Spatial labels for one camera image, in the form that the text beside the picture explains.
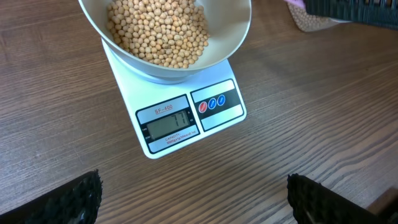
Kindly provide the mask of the soybeans in bowl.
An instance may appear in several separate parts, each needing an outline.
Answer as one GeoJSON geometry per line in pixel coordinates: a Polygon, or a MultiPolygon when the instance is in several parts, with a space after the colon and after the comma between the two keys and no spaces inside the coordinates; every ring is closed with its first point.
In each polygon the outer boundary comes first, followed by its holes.
{"type": "Polygon", "coordinates": [[[204,7],[194,0],[116,0],[107,29],[127,53],[169,68],[188,68],[208,46],[204,7]]]}

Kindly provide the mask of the white bowl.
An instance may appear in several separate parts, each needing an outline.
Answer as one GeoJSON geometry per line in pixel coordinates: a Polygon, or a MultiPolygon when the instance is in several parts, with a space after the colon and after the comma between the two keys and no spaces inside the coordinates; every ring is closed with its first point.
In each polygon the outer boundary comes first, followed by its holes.
{"type": "Polygon", "coordinates": [[[136,68],[148,75],[157,77],[187,77],[212,67],[230,57],[245,40],[252,17],[251,0],[198,0],[196,6],[204,7],[208,21],[209,46],[189,68],[168,68],[141,60],[120,48],[113,42],[106,28],[108,13],[106,6],[110,0],[79,0],[80,7],[90,24],[123,64],[136,68]]]}

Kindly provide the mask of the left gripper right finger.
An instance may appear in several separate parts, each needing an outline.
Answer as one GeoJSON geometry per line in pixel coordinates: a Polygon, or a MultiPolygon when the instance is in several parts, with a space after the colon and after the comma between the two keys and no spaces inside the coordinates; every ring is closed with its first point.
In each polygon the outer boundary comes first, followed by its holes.
{"type": "Polygon", "coordinates": [[[377,224],[387,221],[304,175],[287,177],[287,201],[299,224],[377,224]]]}

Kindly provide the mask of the white digital kitchen scale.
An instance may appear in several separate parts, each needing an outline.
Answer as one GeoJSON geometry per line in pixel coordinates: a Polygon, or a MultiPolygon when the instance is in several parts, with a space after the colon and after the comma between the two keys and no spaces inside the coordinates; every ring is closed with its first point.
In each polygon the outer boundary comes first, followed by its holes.
{"type": "Polygon", "coordinates": [[[227,60],[183,80],[167,82],[104,51],[144,154],[158,159],[228,128],[247,111],[227,60]]]}

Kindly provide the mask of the clear plastic soybean container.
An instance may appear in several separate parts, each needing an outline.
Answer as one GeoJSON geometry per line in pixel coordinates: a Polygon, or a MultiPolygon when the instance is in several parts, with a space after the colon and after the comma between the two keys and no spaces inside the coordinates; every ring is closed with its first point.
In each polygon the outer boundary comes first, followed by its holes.
{"type": "Polygon", "coordinates": [[[293,4],[287,3],[287,6],[296,26],[303,32],[315,32],[331,28],[338,24],[348,23],[348,21],[339,21],[329,17],[308,14],[306,8],[302,9],[293,4]]]}

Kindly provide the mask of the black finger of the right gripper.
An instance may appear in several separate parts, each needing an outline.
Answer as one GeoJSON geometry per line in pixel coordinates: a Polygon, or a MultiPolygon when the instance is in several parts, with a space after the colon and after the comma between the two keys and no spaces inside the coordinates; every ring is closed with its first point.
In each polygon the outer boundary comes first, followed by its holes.
{"type": "Polygon", "coordinates": [[[397,30],[397,0],[305,0],[308,14],[397,30]]]}

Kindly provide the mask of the pink plastic scoop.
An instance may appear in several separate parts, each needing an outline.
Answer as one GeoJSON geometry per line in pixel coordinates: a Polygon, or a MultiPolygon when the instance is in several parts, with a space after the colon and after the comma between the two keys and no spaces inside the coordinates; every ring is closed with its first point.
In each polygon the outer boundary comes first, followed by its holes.
{"type": "Polygon", "coordinates": [[[297,6],[299,8],[305,9],[305,1],[304,0],[284,0],[284,1],[289,4],[293,4],[294,6],[297,6]]]}

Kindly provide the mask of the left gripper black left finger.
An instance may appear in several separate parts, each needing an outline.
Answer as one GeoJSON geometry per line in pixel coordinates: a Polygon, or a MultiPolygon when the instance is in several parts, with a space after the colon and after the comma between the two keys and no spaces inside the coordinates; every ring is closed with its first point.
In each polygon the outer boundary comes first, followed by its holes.
{"type": "Polygon", "coordinates": [[[52,191],[1,215],[1,223],[94,224],[102,201],[103,181],[89,171],[52,191]]]}

